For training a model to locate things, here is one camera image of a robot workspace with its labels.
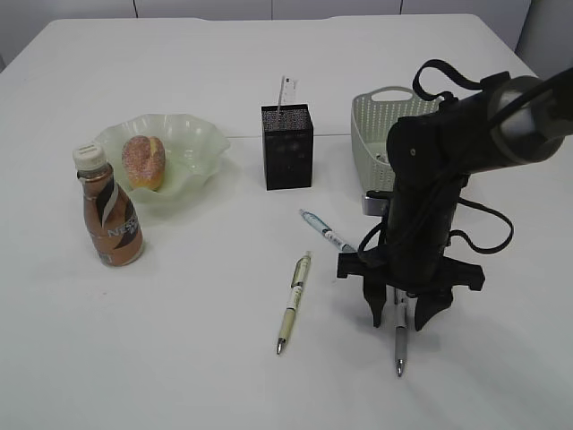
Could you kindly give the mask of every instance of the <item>pen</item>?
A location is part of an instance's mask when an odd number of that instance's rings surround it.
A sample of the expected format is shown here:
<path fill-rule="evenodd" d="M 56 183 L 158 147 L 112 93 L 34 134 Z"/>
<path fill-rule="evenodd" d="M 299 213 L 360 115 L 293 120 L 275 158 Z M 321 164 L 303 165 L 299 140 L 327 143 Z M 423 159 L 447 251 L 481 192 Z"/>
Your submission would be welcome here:
<path fill-rule="evenodd" d="M 332 231 L 332 228 L 327 226 L 322 219 L 320 219 L 313 213 L 310 213 L 309 211 L 304 211 L 301 209 L 298 212 L 301 214 L 303 219 L 311 225 L 312 228 L 321 233 L 324 236 L 324 238 L 329 242 L 331 242 L 336 248 L 338 248 L 338 250 L 341 253 L 356 252 L 356 250 L 352 246 L 347 244 L 334 231 Z"/>
<path fill-rule="evenodd" d="M 394 288 L 394 297 L 398 301 L 396 304 L 396 344 L 394 347 L 394 358 L 396 360 L 396 373 L 398 378 L 401 378 L 406 367 L 408 333 L 406 327 L 407 301 L 404 293 L 397 288 Z"/>
<path fill-rule="evenodd" d="M 283 322 L 280 324 L 280 331 L 278 332 L 277 355 L 281 353 L 290 338 L 290 333 L 295 323 L 296 311 L 301 301 L 301 295 L 303 294 L 304 284 L 306 283 L 306 277 L 310 267 L 311 252 L 307 251 L 304 257 L 296 263 L 295 274 L 290 284 L 290 298 L 288 299 L 288 305 L 283 315 Z"/>

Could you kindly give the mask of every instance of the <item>yellow pen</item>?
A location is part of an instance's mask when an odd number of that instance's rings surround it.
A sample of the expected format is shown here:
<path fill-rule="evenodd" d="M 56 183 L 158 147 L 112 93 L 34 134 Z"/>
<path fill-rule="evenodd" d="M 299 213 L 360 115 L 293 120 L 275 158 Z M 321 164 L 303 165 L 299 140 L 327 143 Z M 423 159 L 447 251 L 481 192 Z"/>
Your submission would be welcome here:
<path fill-rule="evenodd" d="M 295 274 L 293 275 L 293 281 L 290 285 L 290 298 L 288 299 L 283 322 L 278 332 L 277 355 L 281 353 L 290 338 L 290 333 L 295 323 L 296 311 L 301 301 L 301 295 L 303 294 L 304 284 L 306 283 L 306 277 L 308 276 L 308 270 L 310 268 L 311 252 L 307 251 L 304 257 L 296 263 Z"/>

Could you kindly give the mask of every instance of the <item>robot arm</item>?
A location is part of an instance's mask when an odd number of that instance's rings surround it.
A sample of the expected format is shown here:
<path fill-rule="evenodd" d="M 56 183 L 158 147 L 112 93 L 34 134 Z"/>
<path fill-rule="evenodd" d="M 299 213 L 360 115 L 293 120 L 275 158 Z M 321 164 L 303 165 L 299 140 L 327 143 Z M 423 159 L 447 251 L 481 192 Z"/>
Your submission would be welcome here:
<path fill-rule="evenodd" d="M 446 91 L 428 94 L 419 83 L 426 67 L 480 92 L 463 100 Z M 498 212 L 460 199 L 461 189 L 473 173 L 544 161 L 573 134 L 573 69 L 546 82 L 528 76 L 510 79 L 508 73 L 471 82 L 449 64 L 431 60 L 416 75 L 414 89 L 423 99 L 443 101 L 437 112 L 402 117 L 390 130 L 387 149 L 396 181 L 389 213 L 373 230 L 381 232 L 378 246 L 364 251 L 371 232 L 358 254 L 341 254 L 338 276 L 364 277 L 374 325 L 380 323 L 386 285 L 418 297 L 415 328 L 420 330 L 451 305 L 454 285 L 480 290 L 484 282 L 479 266 L 443 255 L 451 236 L 464 235 L 450 232 L 458 203 L 510 224 Z M 473 248 L 494 254 L 510 239 L 491 250 Z"/>

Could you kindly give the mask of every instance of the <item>basket handle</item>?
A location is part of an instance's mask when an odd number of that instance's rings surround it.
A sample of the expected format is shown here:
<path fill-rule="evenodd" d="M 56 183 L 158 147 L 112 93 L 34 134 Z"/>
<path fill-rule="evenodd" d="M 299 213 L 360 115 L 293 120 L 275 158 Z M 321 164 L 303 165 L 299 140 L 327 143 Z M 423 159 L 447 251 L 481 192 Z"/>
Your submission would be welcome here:
<path fill-rule="evenodd" d="M 376 94 L 380 94 L 381 92 L 387 92 L 387 91 L 401 91 L 401 92 L 406 92 L 406 93 L 410 94 L 410 96 L 412 96 L 412 97 L 410 97 L 410 99 L 395 100 L 395 101 L 410 101 L 415 96 L 415 93 L 411 89 L 409 89 L 407 87 L 399 87 L 399 86 L 378 88 L 377 90 L 374 90 L 372 92 L 367 92 L 363 96 L 371 99 L 374 103 L 376 103 L 376 102 L 378 102 L 378 100 L 374 100 L 373 97 Z"/>

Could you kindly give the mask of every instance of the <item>blue pen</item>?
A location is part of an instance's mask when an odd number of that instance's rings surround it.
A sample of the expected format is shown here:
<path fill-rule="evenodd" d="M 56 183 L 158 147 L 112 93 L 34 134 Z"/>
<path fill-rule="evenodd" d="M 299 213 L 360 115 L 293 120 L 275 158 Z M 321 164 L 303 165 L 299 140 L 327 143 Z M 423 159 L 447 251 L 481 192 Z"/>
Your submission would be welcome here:
<path fill-rule="evenodd" d="M 311 225 L 312 228 L 321 233 L 324 236 L 324 238 L 329 242 L 331 242 L 336 248 L 338 248 L 338 250 L 341 253 L 356 252 L 356 250 L 352 246 L 350 246 L 339 236 L 337 236 L 337 234 L 334 231 L 332 231 L 332 228 L 327 226 L 322 219 L 320 219 L 313 213 L 310 213 L 309 211 L 304 211 L 301 209 L 298 212 L 301 214 L 303 219 Z"/>

